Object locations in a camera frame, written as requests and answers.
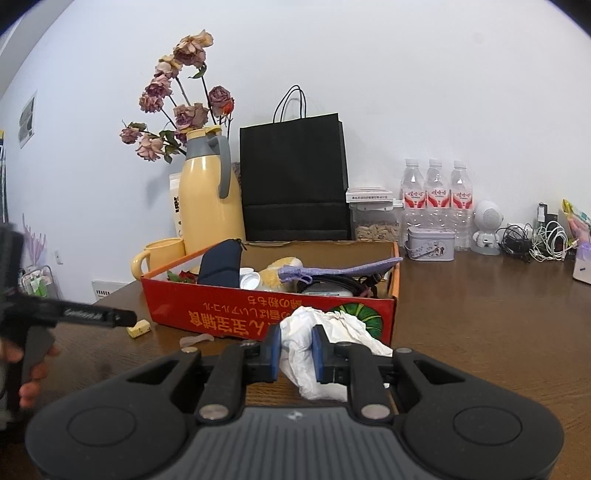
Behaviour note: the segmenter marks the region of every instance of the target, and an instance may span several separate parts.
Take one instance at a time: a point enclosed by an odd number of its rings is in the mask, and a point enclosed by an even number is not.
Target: red cardboard box
[[[400,285],[400,265],[389,282],[378,285],[378,299],[326,297],[297,293],[241,290],[176,283],[167,271],[195,271],[207,249],[180,258],[141,278],[152,320],[197,333],[262,340],[268,325],[279,323],[299,306],[325,312],[345,310],[365,322],[368,332],[389,345]],[[284,257],[297,257],[309,267],[347,268],[398,256],[398,245],[383,242],[281,242],[247,243],[242,266],[263,270]]]

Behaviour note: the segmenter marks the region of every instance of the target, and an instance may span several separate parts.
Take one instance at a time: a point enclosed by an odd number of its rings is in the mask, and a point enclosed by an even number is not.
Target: blue gripper pad
[[[279,358],[281,356],[281,328],[276,328],[271,344],[271,375],[273,380],[279,377]]]
[[[322,343],[318,330],[312,328],[312,360],[314,362],[314,371],[316,372],[316,381],[322,382],[324,365],[322,363]]]

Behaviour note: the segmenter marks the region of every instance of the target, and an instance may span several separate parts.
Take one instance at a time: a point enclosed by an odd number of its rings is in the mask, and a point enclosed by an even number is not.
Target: plastic water bottle
[[[453,166],[450,186],[456,250],[468,250],[472,233],[472,182],[466,173],[466,165],[456,160]]]
[[[406,160],[406,170],[400,184],[402,201],[404,202],[404,240],[407,239],[409,226],[421,226],[425,209],[425,182],[418,169],[418,161]]]
[[[434,228],[447,228],[450,196],[439,160],[429,160],[429,169],[425,180],[425,196],[427,199],[427,225]]]

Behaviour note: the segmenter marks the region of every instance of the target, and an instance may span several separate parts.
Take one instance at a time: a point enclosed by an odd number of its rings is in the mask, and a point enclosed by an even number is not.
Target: green pumpkin print
[[[330,309],[329,312],[345,312],[357,317],[365,324],[368,333],[377,340],[382,338],[382,317],[372,307],[363,303],[343,303],[338,307]]]

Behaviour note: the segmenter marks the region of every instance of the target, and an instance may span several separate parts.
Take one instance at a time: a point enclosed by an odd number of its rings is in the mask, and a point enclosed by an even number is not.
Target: seeds
[[[355,228],[357,240],[362,242],[397,242],[400,226],[396,225],[358,225]]]

